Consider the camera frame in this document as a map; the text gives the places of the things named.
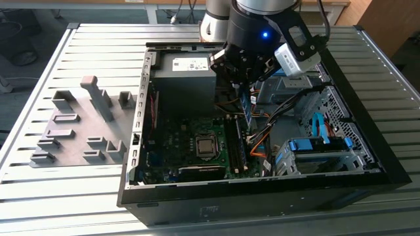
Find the connector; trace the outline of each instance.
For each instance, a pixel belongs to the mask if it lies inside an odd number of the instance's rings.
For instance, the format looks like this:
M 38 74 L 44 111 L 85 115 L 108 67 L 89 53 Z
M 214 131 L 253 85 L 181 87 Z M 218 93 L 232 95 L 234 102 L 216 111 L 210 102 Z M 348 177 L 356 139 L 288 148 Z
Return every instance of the connector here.
M 253 144 L 253 141 L 250 141 L 250 138 L 252 138 L 252 136 L 249 135 L 249 136 L 246 136 L 246 144 L 248 145 L 252 145 Z
M 170 18 L 170 24 L 174 24 L 174 22 L 176 22 L 176 15 L 177 15 L 177 14 L 174 14 L 174 15 L 172 16 L 172 18 Z

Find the slotted metal surface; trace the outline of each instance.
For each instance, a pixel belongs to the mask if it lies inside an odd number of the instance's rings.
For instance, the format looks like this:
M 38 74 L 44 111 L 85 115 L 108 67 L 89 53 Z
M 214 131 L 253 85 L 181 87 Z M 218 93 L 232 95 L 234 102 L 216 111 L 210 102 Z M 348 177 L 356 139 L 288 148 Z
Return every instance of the slotted metal surface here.
M 324 33 L 322 27 L 310 28 Z M 57 89 L 96 75 L 108 93 L 137 92 L 145 42 L 197 41 L 193 25 L 84 25 L 68 29 L 0 152 L 4 235 L 418 235 L 418 94 L 362 31 L 332 29 L 329 50 L 413 183 L 329 212 L 148 229 L 116 207 L 120 165 L 32 169 L 30 153 L 52 114 Z

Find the cpu socket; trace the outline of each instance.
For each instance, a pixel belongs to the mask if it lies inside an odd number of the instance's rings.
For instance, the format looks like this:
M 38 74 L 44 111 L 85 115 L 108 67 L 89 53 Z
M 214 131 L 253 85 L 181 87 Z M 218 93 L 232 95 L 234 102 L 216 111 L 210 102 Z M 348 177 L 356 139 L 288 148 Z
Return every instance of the cpu socket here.
M 196 134 L 197 158 L 209 161 L 217 156 L 217 140 L 213 134 Z

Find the motherboard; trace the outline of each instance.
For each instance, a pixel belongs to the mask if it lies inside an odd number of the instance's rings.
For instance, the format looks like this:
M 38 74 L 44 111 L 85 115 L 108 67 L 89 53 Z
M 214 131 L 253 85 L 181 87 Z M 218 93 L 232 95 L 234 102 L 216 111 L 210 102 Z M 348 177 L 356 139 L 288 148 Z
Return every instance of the motherboard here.
M 244 130 L 246 121 L 237 118 L 162 120 L 148 141 L 145 183 L 257 177 L 260 160 L 248 155 Z

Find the ram slot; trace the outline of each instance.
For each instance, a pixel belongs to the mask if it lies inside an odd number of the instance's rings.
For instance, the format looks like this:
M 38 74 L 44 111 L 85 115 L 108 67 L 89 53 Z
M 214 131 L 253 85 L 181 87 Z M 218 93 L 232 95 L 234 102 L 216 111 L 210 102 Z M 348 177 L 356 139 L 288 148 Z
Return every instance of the ram slot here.
M 240 101 L 242 105 L 242 110 L 244 110 L 244 115 L 245 115 L 245 120 L 248 124 L 248 128 L 250 128 L 250 123 L 252 123 L 252 113 L 250 113 L 250 100 L 249 100 L 249 93 L 246 89 L 240 89 Z
M 232 119 L 226 118 L 224 119 L 224 133 L 225 133 L 225 139 L 226 139 L 226 147 L 228 147 L 228 154 L 229 154 L 229 166 L 230 166 L 230 172 L 238 173 L 238 147 L 237 147 L 237 135 L 236 135 L 236 128 L 234 128 L 234 122 Z
M 240 151 L 240 156 L 241 156 L 241 167 L 245 170 L 248 170 L 246 166 L 246 152 L 245 152 L 245 144 L 244 144 L 244 139 L 242 139 L 242 133 L 241 133 L 241 127 L 238 125 L 238 120 L 236 120 L 236 130 L 237 130 L 237 142 L 238 142 L 238 151 Z

